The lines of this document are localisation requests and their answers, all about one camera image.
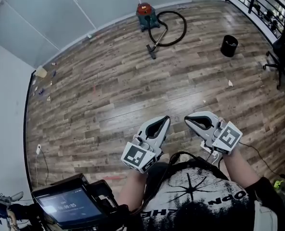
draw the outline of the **vacuum cleaner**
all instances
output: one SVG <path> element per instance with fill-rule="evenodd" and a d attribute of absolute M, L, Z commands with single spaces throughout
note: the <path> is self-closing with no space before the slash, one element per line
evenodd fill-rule
<path fill-rule="evenodd" d="M 179 16 L 183 20 L 184 29 L 183 29 L 182 35 L 178 39 L 176 39 L 175 41 L 173 41 L 171 43 L 167 43 L 167 44 L 161 44 L 160 41 L 163 39 L 163 37 L 167 33 L 168 26 L 167 26 L 166 23 L 162 22 L 159 18 L 160 18 L 161 15 L 166 14 L 166 13 L 174 13 L 177 16 Z M 157 16 L 156 16 L 155 15 L 155 9 L 149 3 L 144 2 L 144 3 L 138 4 L 136 15 L 138 17 L 138 20 L 139 20 L 142 32 L 144 30 L 148 29 L 150 39 L 154 43 L 154 46 L 152 48 L 150 47 L 149 44 L 146 45 L 147 49 L 148 49 L 148 52 L 151 55 L 152 59 L 156 59 L 156 55 L 155 55 L 154 51 L 157 48 L 157 46 L 164 46 L 164 47 L 171 46 L 171 45 L 176 44 L 179 41 L 181 41 L 184 38 L 184 36 L 185 36 L 186 28 L 187 28 L 186 20 L 178 12 L 175 12 L 175 11 L 162 11 L 159 14 L 157 14 Z M 152 34 L 151 34 L 151 29 L 154 28 L 154 27 L 160 27 L 160 24 L 162 24 L 165 27 L 165 30 L 163 31 L 163 33 L 161 34 L 159 39 L 155 40 L 153 38 Z"/>

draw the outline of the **baseboard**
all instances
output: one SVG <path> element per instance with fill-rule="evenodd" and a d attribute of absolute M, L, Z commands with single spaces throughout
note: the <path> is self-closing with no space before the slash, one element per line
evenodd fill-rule
<path fill-rule="evenodd" d="M 163 4 L 160 4 L 160 5 L 156 5 L 154 6 L 155 9 L 161 9 L 161 8 L 165 8 L 165 7 L 169 7 L 169 6 L 173 6 L 173 5 L 177 5 L 177 4 L 185 4 L 185 3 L 189 3 L 189 2 L 192 2 L 191 0 L 181 0 L 181 1 L 176 1 L 176 2 L 169 2 L 169 3 L 163 3 Z M 65 47 L 63 47 L 57 54 L 55 54 L 53 57 L 51 57 L 49 60 L 47 60 L 42 66 L 46 66 L 47 64 L 51 63 L 51 62 L 54 62 L 54 60 L 56 60 L 61 54 L 63 54 L 65 51 L 69 50 L 70 48 L 80 44 L 82 41 L 84 41 L 88 35 L 93 35 L 94 33 L 106 28 L 106 27 L 109 27 L 113 24 L 116 24 L 118 22 L 121 22 L 123 20 L 126 20 L 126 19 L 129 19 L 130 17 L 133 17 L 135 16 L 136 13 L 130 13 L 130 14 L 127 14 L 125 16 L 122 16 L 116 20 L 113 20 L 109 23 L 106 23 L 98 28 L 96 28 L 95 30 L 92 30 L 90 32 L 88 32 L 87 34 L 77 38 L 76 40 L 74 40 L 73 42 L 69 43 L 68 45 L 66 45 Z"/>

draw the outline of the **black trash can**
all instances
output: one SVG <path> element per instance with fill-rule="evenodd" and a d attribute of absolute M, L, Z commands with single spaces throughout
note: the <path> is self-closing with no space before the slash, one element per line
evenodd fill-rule
<path fill-rule="evenodd" d="M 224 56 L 233 57 L 235 49 L 238 46 L 238 40 L 230 35 L 226 35 L 223 39 L 220 51 Z"/>

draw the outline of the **digital clock display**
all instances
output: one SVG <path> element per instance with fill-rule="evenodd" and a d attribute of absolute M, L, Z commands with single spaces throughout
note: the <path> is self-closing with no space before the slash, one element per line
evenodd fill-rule
<path fill-rule="evenodd" d="M 101 215 L 90 198 L 81 189 L 39 199 L 45 212 L 57 222 L 67 222 Z"/>

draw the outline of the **wooden floor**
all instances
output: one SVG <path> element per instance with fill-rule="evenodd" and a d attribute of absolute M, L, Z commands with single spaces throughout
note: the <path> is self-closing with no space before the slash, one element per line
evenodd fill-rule
<path fill-rule="evenodd" d="M 146 49 L 151 44 L 148 33 L 139 30 L 133 17 L 98 32 L 49 66 L 45 79 L 37 78 L 26 130 L 33 187 L 40 143 L 50 171 L 48 183 L 84 173 L 90 182 L 105 179 L 118 193 L 129 171 L 120 161 L 124 146 L 144 121 L 159 115 L 171 117 L 164 160 L 180 150 L 206 158 L 201 139 L 183 121 L 194 111 L 212 111 L 232 121 L 243 132 L 242 142 L 257 147 L 271 168 L 285 173 L 285 82 L 278 91 L 277 73 L 261 68 L 269 43 L 228 3 L 193 3 L 181 13 L 188 23 L 185 38 L 159 48 L 156 60 Z M 165 42 L 181 35 L 181 19 L 165 15 L 163 20 L 169 26 Z M 155 37 L 162 30 L 154 29 Z M 239 41 L 233 58 L 220 52 L 226 34 Z M 53 70 L 57 74 L 52 78 Z M 45 89 L 42 96 L 38 91 L 32 95 L 36 86 Z M 276 178 L 257 152 L 240 149 L 259 175 Z M 45 178 L 39 155 L 39 186 Z"/>

